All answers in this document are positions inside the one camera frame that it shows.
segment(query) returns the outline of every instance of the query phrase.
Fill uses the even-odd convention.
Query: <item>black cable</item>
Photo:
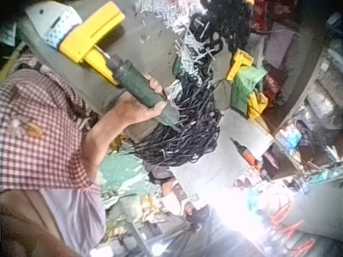
[[[152,165],[177,167],[187,162],[194,163],[204,154],[215,150],[221,112],[215,107],[213,91],[221,81],[211,85],[211,58],[205,56],[201,61],[203,65],[194,66],[199,69],[202,83],[199,83],[198,76],[186,73],[177,76],[182,85],[182,94],[175,100],[180,112],[176,126],[180,131],[158,124],[141,142],[128,139],[131,147],[125,149],[126,153],[135,154]]]

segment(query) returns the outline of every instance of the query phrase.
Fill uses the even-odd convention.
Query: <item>checkered shirt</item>
[[[82,188],[100,193],[81,160],[81,140],[94,114],[84,100],[37,59],[23,55],[0,85],[0,187]],[[38,126],[39,138],[13,133],[14,120]]]

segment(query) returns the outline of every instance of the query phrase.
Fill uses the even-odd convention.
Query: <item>white cloth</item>
[[[101,196],[78,189],[44,189],[40,192],[65,243],[82,256],[89,255],[106,231]]]
[[[178,216],[184,214],[184,207],[190,200],[180,185],[179,190],[174,191],[176,185],[179,185],[177,180],[173,182],[171,192],[161,197],[161,201],[168,211]]]

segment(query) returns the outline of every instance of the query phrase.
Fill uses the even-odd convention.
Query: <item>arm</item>
[[[161,93],[162,86],[155,79],[150,80],[150,86],[156,93]],[[119,98],[117,104],[99,120],[81,143],[84,167],[91,181],[95,181],[100,163],[112,140],[127,126],[160,115],[166,104],[159,102],[154,108],[148,109],[129,92]]]

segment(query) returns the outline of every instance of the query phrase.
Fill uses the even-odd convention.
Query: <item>yellow bag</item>
[[[248,100],[248,115],[251,120],[261,115],[268,105],[268,98],[263,93],[252,92]]]

